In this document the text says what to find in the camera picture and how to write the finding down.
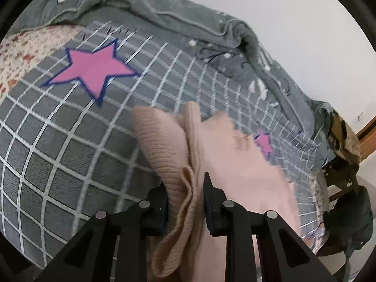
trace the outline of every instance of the pink star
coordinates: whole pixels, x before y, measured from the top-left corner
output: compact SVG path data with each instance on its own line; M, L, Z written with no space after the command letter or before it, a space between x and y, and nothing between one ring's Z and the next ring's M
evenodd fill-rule
M43 85L62 84L78 79L98 106L101 106L111 77L137 75L136 71L116 58L116 47L117 39L95 52L66 49L69 66Z
M273 152L273 149L270 146L270 137L269 134L260 132L258 136L255 137L255 143L258 147L261 148L261 152L264 156L268 156Z

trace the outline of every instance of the white grid pattern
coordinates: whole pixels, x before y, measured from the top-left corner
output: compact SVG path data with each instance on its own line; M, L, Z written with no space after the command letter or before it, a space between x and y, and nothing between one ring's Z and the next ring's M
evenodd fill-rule
M94 34L95 34L95 32L92 33L92 35L89 36L84 42L82 42L81 44L79 44L79 45L77 46L77 48L79 48L79 47L81 47L83 44L85 44L85 43L86 43L86 42L87 42L87 41L88 41L88 40L89 40ZM61 61L63 61L64 58L65 58L65 57L61 58L61 60L57 61L57 62L56 62L52 67L50 67L48 70L50 71L52 68L54 68L56 65L58 65ZM35 82L39 81L42 77L43 77L43 74L40 75L39 78L37 78ZM25 95L26 92L27 92L29 89L30 89L30 87L27 87L26 90L25 90L25 91L24 91L24 92L18 97L18 99L21 98L23 95ZM37 99L37 101L31 106L31 109L32 109L37 103L39 103L39 101L41 100L41 98L42 98L42 97L48 92L49 89L50 89L50 88L48 88L47 90L45 90L45 91L41 94L41 96ZM13 103L13 106L11 107L11 109L10 109L9 112L8 112L8 114L7 114L6 117L4 118L4 123L1 124L1 128L3 128L3 127L6 126L6 125L5 125L5 122L6 122L7 118L9 117L10 113L13 111L13 108L14 108L15 106L16 106L16 102ZM18 126L16 132L12 135L13 137L12 137L11 143L9 144L9 147L8 147L8 149L7 149L7 152L6 152L6 155L5 155L4 161L3 161L3 170L2 170L2 174L1 174L1 206L2 206L2 209L4 209L3 195L6 195L6 193L5 193L4 190L3 190L5 167L7 166L8 168L10 168L10 166L7 164L8 156L9 156L10 150L11 150L11 148L12 148L12 145L13 145L13 143L14 143L14 140L15 140L15 138L16 138L16 136L17 136L19 130L21 129L22 125L24 124L26 118L28 117L29 113L30 113L30 112L27 112L27 113L25 114L25 116L24 116L24 118L22 119L21 123L19 124L19 126ZM24 175L25 175L25 171L26 171L27 163L29 162L28 160L30 160L30 157L31 157L31 150L30 150L29 155L28 155L28 157L27 157L28 159L26 159L26 162L25 162L24 168L23 168L23 170L22 170L22 174L21 174L20 177L19 177L19 180L20 180L20 181L19 181L18 192L17 192L17 204L14 204L14 203L11 201L11 199L8 198L8 200L10 200L11 203L12 203L12 204L16 207L16 209L17 209L17 216L18 216L19 230L18 230L18 228L15 228L15 226L12 226L12 227L14 227L14 228L15 228L16 230L18 230L18 232L19 232L19 235L20 235L21 252L22 252L23 254L24 254L23 236L25 236L25 235L22 233L22 227L21 227L21 215L20 215L20 213L21 213L21 212L24 212L24 211L22 211L21 208L20 208L20 195L21 195L22 184L24 183L23 179L24 179ZM5 234L4 218L5 218L5 215L4 215L4 213L2 213L2 220L3 220L3 221L2 221L2 223L3 223L3 224L2 224L2 225L3 225L3 234ZM43 230L44 228L42 227L43 224L41 224L40 226L41 226L41 232L43 232L43 238L44 238L44 230ZM46 262L46 250L45 250L44 247L42 247L42 252L43 252L43 255L44 255L44 265L46 266L46 265L47 265L47 262Z
M156 73L153 73L152 71L149 71L149 73L150 74L152 74L153 76L155 76L155 77L158 77L158 75L156 75ZM204 94L205 94L205 92L203 91L203 90L201 90L201 84L202 83L205 83L205 82L203 82L203 80L202 80L202 78L203 78L203 75L201 75L200 77L199 77L199 88L198 88L198 92L197 92L197 96L196 96L196 100L197 100L197 102L202 102L202 103L204 103L203 101L201 101L200 100L200 94L201 94L201 92L203 92ZM233 90L230 90L229 88L228 88L228 79L226 80L226 84L225 84L225 98L226 98L226 110L228 111L228 109L229 109L229 101L228 101L228 97L227 97L227 94L228 94L228 91L230 91L230 92L234 92L234 93L236 93L236 98L237 99L239 99L239 97L241 97L241 94L239 94L239 89L237 90L237 92L235 92L235 91L233 91ZM249 96L245 99L246 100L246 103L247 104L249 104ZM256 113L256 111L257 111L257 109L259 108L258 107L258 104L259 104L259 101L261 100L261 98L258 98L258 100L257 100L257 102L256 102L256 104L255 104L255 110L254 110L254 114ZM268 105L267 105L267 107L266 107L266 110L265 111L263 111L262 109L260 109L262 112L264 112L264 117L263 117L263 119L261 120L261 123L263 124L263 121L265 120L265 118L266 118L266 116L267 115L269 115L270 116L270 118L271 118L271 120L270 120L270 123L272 122L272 120L274 119L274 117L275 117L275 115L276 115L276 110L274 110L274 114L273 115L270 115L269 113L268 113ZM288 120L285 122L285 125L284 126L281 126L280 124L279 124L279 121L280 120L278 120L277 121L277 123L276 123L276 125L275 125L275 129L276 129L276 127L277 126L280 126L282 129L281 129L281 132L280 132L280 135L281 135L281 133L283 132L283 131L285 131L285 129L286 129L286 127L287 127L287 123L289 122ZM285 144L289 144L289 145L291 145L291 142L288 142L287 141L287 138L290 136L290 134L292 134L292 132L294 131L294 129L295 129L295 125L293 126L293 128L288 132L288 135L286 136L286 138L283 140L283 143ZM308 140L307 141L307 143L304 145L304 146L302 146L300 149L303 149L304 147L306 147L307 145L308 145L308 143L309 142L311 142L311 146L313 146L314 145L314 141L312 141L312 140ZM283 160L283 162L287 162L288 164L290 164L291 166L293 166L293 167L295 167L295 168L297 168L297 166L296 165L294 165L294 164L292 164L292 163L290 163L288 160L286 160L284 157L279 157L278 159L281 159L281 160Z
M150 71L151 72L151 74L153 75L153 76L155 76L155 77L157 77L158 75L156 75L155 73L153 73L152 71ZM199 88L198 88L198 92L197 92L197 95L196 95L196 100L197 100L197 102L201 102L201 103L203 103L205 106L210 106L210 108L211 108L211 111L213 111L213 94L211 94L210 96L212 97L212 101L211 101L211 103L210 103L210 105L209 104L206 104L206 103L204 103L202 100L200 100L200 94L201 94L201 92L202 93L204 93L205 94L205 92L203 91L203 90L201 90L201 85L203 84L203 83L205 83L204 81L203 81L203 75L201 75L200 77L199 77ZM226 112L228 113L228 111L229 111L229 107L230 107L230 104L229 104L229 101L228 101L228 92L230 91L230 92L233 92L233 93L235 93L236 94L236 100L237 100L237 106L238 106L238 120L237 120L237 123L239 123L239 120L240 120L240 118L241 118L241 115L243 114L242 112L240 113L239 111L241 111L241 108L240 108L240 104L238 103L238 99L239 99L239 97L242 97L242 95L239 93L239 89L237 90L237 92L236 91L233 91L233 90L231 90L231 89L229 89L228 88L228 82L229 82L229 80L227 79L226 80L226 84L225 84L225 86L224 86L224 88L225 88L225 100L226 100L226 102L225 102L225 105L226 105ZM249 105L249 96L247 97L247 98L244 98L245 100L246 100L246 103L247 103L247 108L249 108L249 111L250 111L250 105ZM253 115L256 115L256 112L257 112L257 109L259 109L259 102L260 102L260 100L261 100L261 98L258 98L257 99L257 101L256 101L256 104L254 105L255 106L255 110L253 111ZM262 111L263 113L264 113L264 117L262 118L262 120L261 120L261 124L262 125L264 125L264 126L266 126L267 128L268 127L270 127L270 124L271 124L271 122L273 121L273 119L275 118L275 115L276 115L276 110L274 109L274 113L273 113L273 115L270 115L270 113L268 112L268 108L269 108L269 105L267 105L266 106L266 109L265 110L262 110L262 109L259 109L260 111ZM270 120L270 124L268 124L268 125L266 125L266 124L264 124L264 120L266 119L266 116L269 116L270 118L271 118L271 120ZM285 121L285 125L284 126L282 126L279 122L281 121L281 119L278 119L278 121L277 121L277 123L276 123L276 125L275 125L275 130L276 130L276 128L277 128L277 126L280 126L281 127L281 131L280 131L280 134L279 134L279 136L282 134L282 132L283 131L285 131L286 130L286 127L287 127L287 125L288 125L288 122L289 122L289 120L286 120ZM290 145L291 146L291 142L288 142L287 141L287 138L294 132L294 130L295 130L295 125L293 125L293 127L292 127L292 129L287 133L287 136L286 136L286 138L282 141L282 143L283 144L288 144L288 145ZM307 147L307 145L309 144L309 142L311 142L311 145L310 145L310 147L312 147L312 146L314 146L315 145L315 143L314 143L314 141L312 141L312 140L309 140L308 139L308 141L306 142L306 144L305 145L303 145L302 147L300 147L300 150L302 150L302 149L304 149L305 147ZM309 158L311 155L310 155L310 153L309 153L309 151L308 151L308 153L306 153L305 151L301 151L301 160L302 161L306 161L306 165L308 164L308 160L304 160L303 159L303 155L307 155L307 157ZM280 159L280 160L282 160L283 161L283 163L284 164L289 164L289 165L291 165L292 167L294 167L294 168L296 168L298 171L300 171L300 172L304 172L302 169L300 169L300 168L298 168L295 164L292 164L291 162L289 162L288 160L286 160L286 158L284 157L284 156L282 156L282 157L277 157L277 159ZM285 170L285 171L287 171L288 173L290 173L290 170L289 170L289 168L288 167L285 167L285 168L283 168L283 170Z
M120 27L118 27L117 29L115 29L114 31L112 31L108 37L106 37L94 50L100 48L106 41L107 39L113 34L115 33L118 29L120 29ZM67 95L65 96L65 100L69 97L69 95L73 92L73 90L78 86L78 82L76 82L73 87L70 89L70 91L67 93ZM80 116L78 117L78 120L76 121L76 123L74 124L74 126L72 127L71 131L69 132L67 138L65 139L64 143L63 143L63 146L61 147L60 151L59 151L59 154L56 158L56 162L55 164L53 165L52 167L52 170L51 170L51 173L50 173L50 176L48 177L48 181L47 181L47 184L46 184L46 188L44 189L44 193L46 195L49 194L50 192L50 188L51 188L51 184L52 184L52 180L55 176L55 173L58 169L58 164L60 163L61 161L61 158L63 157L63 154L72 138L72 135L74 133L74 131L76 130L76 128L78 127L78 125L81 123L86 111L90 108L90 106L93 104L94 101L91 101L86 107L85 109L83 110L83 112L80 114ZM57 106L56 108L54 109L54 111L52 111L52 113L50 113L50 115L48 116L48 119L47 119L47 122L45 122L43 124L43 127L42 129L40 130L40 132L38 133L34 143L33 143L33 147L36 146L36 144L38 143L40 137L42 136L42 133L44 131L44 129L47 127L48 123L50 123L52 117L54 116L55 113L58 112L59 108L64 104L63 101L61 101ZM43 226L44 225L44 217L45 217L45 213L46 213L46 202L47 200L44 198L43 201L42 201L42 208L41 208L41 225ZM46 254L45 254L45 251L46 251L46 244L45 244L45 240L44 240L44 232L43 232L43 229L41 228L41 237L42 237L42 250L43 250L43 261L44 261L44 266L47 266L47 259L46 259Z

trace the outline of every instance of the pink knit fabric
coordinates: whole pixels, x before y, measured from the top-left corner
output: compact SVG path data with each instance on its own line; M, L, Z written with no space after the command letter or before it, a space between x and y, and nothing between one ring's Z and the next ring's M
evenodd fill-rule
M253 212L275 210L300 234L293 184L278 166L265 161L252 136L234 129L225 113L201 122L194 102L186 104L183 117L136 107L133 124L140 148L165 184L170 202L168 235L152 251L157 277L175 272L181 281L224 280L226 238L211 237L204 222L205 172L228 199Z

